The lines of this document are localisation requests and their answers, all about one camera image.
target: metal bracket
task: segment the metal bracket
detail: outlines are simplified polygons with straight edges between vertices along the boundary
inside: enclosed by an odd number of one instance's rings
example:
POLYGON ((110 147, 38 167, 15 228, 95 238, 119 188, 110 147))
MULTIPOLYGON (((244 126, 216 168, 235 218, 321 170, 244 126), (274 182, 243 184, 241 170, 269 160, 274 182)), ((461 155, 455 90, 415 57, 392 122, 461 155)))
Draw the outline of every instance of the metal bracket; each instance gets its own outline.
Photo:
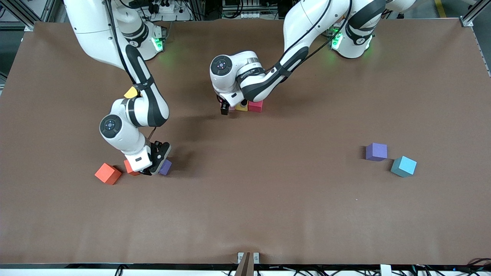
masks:
POLYGON ((237 270, 235 271, 235 276, 254 276, 254 257, 251 252, 243 253, 239 252, 239 254, 242 253, 242 256, 240 257, 240 262, 239 266, 237 267, 237 270))
POLYGON ((462 27, 473 26, 472 21, 491 3, 491 0, 479 0, 472 5, 466 15, 460 17, 462 27))
MULTIPOLYGON (((243 256, 244 256, 244 252, 237 253, 237 263, 241 262, 243 256)), ((259 252, 254 252, 252 257, 254 259, 254 264, 259 264, 259 252)))
POLYGON ((474 23, 472 21, 464 21, 464 17, 461 15, 459 16, 459 21, 461 22, 462 27, 472 27, 474 26, 474 23))
POLYGON ((380 265, 380 276, 391 276, 392 266, 390 265, 380 265))

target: teal cube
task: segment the teal cube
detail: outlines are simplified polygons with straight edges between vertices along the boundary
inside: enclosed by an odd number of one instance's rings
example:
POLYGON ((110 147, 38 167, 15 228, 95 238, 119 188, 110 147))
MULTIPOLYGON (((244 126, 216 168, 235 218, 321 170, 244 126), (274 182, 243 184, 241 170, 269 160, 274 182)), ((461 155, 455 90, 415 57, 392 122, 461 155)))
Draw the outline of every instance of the teal cube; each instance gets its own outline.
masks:
POLYGON ((391 172, 401 176, 408 177, 414 174, 414 170, 416 169, 416 161, 407 158, 406 156, 402 156, 394 160, 394 164, 392 165, 391 172))

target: blue cube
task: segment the blue cube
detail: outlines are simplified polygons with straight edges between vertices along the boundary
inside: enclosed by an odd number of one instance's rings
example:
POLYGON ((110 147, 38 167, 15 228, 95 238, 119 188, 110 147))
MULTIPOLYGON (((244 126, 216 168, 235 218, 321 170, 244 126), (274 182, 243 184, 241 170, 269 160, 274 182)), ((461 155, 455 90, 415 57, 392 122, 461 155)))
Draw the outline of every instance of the blue cube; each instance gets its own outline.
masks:
POLYGON ((167 175, 169 173, 169 170, 170 170, 170 165, 172 165, 172 162, 165 159, 164 164, 162 164, 162 167, 159 170, 159 174, 167 175))
POLYGON ((408 177, 414 174, 414 170, 416 169, 417 162, 407 158, 406 156, 402 156, 394 160, 394 164, 392 165, 391 172, 401 176, 408 177))
POLYGON ((371 143, 366 148, 367 152, 365 155, 366 160, 371 161, 383 161, 387 159, 387 145, 379 143, 371 143))

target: orange cube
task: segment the orange cube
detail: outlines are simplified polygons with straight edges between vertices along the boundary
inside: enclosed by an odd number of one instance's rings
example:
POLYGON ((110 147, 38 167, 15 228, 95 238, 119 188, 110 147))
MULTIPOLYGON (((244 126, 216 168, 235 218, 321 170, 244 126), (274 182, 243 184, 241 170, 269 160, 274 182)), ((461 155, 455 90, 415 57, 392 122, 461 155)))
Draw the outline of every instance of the orange cube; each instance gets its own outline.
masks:
POLYGON ((130 162, 128 161, 128 159, 125 159, 124 161, 124 167, 126 167, 126 172, 133 175, 133 176, 136 176, 136 175, 139 175, 140 173, 137 172, 137 171, 133 171, 133 169, 131 168, 131 165, 130 165, 130 162))
POLYGON ((115 167, 104 163, 95 173, 95 176, 106 184, 114 185, 116 180, 121 176, 121 172, 116 170, 115 167))

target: green led light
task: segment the green led light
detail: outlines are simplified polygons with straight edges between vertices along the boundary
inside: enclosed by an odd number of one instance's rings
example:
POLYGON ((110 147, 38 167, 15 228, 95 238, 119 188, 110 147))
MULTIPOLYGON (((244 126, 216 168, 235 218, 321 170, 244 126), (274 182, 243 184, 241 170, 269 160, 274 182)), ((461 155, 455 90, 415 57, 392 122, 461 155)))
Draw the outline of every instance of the green led light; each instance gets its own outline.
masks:
POLYGON ((372 35, 370 35, 370 38, 368 39, 367 41, 367 46, 365 47, 365 50, 368 49, 368 47, 370 47, 370 40, 372 40, 372 35))
POLYGON ((152 43, 154 44, 155 50, 162 51, 162 42, 159 38, 152 37, 152 43))
POLYGON ((338 49, 339 44, 341 43, 341 40, 343 40, 343 34, 339 33, 333 40, 332 40, 332 48, 333 49, 338 49))

